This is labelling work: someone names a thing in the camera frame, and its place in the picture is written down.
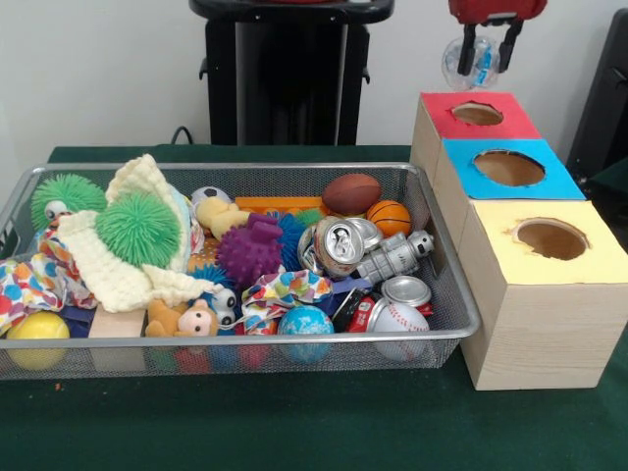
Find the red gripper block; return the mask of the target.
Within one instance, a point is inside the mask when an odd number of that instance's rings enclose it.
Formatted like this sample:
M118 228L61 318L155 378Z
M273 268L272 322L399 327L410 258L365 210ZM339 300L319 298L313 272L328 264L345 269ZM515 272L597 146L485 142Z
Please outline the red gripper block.
M508 70L522 21L536 18L546 7L547 0L449 0L450 13L463 28L463 41L458 60L460 75L471 73L475 59L476 26L492 21L511 21L499 46L498 72Z

